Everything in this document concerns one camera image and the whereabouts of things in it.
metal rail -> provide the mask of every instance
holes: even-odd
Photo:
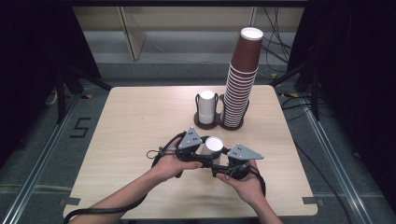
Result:
[[[14,203],[9,208],[6,218],[2,222],[3,224],[18,223],[18,220],[20,219],[21,214],[24,208],[26,207],[26,204],[29,202],[29,199],[32,196],[33,191],[35,190],[35,185],[37,184],[38,179],[43,174],[44,169],[46,168],[47,163],[51,158],[52,152],[62,136],[64,127],[66,126],[67,121],[69,120],[70,115],[80,97],[81,95],[78,94],[78,95],[74,95],[71,98],[71,102],[69,103],[69,106],[66,110],[64,119],[59,124],[56,124],[47,144],[44,146],[44,149],[41,152],[40,157],[35,163],[35,167],[33,168],[32,172],[29,174],[26,181],[22,185],[17,198],[14,200]]]
[[[309,102],[306,99],[302,100],[304,104],[308,104]],[[330,142],[326,132],[321,126],[320,121],[316,120],[314,115],[309,111],[306,113],[308,116],[309,122],[311,123],[312,128],[314,129],[315,134],[323,148],[323,151],[326,154],[326,157],[334,171],[335,176],[340,183],[341,189],[346,195],[346,198],[349,202],[350,207],[352,208],[353,213],[355,214],[356,219],[359,223],[374,223],[366,205],[364,204],[361,196],[358,191],[355,189],[352,181],[350,180],[346,169],[341,163],[340,159],[337,156],[334,148],[332,147],[332,143]]]

white cup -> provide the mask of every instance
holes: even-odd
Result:
[[[221,139],[217,137],[210,136],[206,139],[204,147],[201,150],[201,155],[212,155],[215,152],[219,152],[223,148],[223,143]],[[220,165],[220,156],[213,160],[213,164]]]
[[[213,91],[202,91],[198,97],[198,119],[203,124],[213,123],[215,120],[216,99]]]

human hand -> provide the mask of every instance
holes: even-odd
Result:
[[[175,147],[180,141],[180,137],[173,141],[169,147]],[[184,170],[194,170],[202,167],[198,161],[180,161],[174,150],[165,150],[164,156],[152,168],[163,181],[174,177]]]
[[[252,160],[249,162],[250,166],[253,166],[257,169],[256,161]],[[216,177],[222,182],[233,187],[239,197],[248,204],[253,204],[255,200],[259,200],[264,197],[262,194],[262,185],[260,180],[254,174],[249,173],[241,180],[233,179],[225,174],[216,174]]]

forearm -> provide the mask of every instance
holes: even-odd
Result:
[[[154,170],[148,170],[143,175],[132,181],[122,189],[96,203],[92,208],[116,208],[123,207],[136,202],[141,199],[153,188],[163,182],[163,179],[158,176]],[[124,213],[109,214],[109,215],[84,215],[75,217],[69,223],[117,223]]]
[[[256,212],[261,224],[277,224],[282,223],[274,210],[271,208],[267,200],[262,196],[248,203]]]

stack of paper cups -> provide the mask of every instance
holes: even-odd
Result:
[[[247,27],[242,29],[236,43],[220,116],[221,122],[227,127],[238,127],[248,108],[251,87],[259,69],[262,36],[261,30]]]

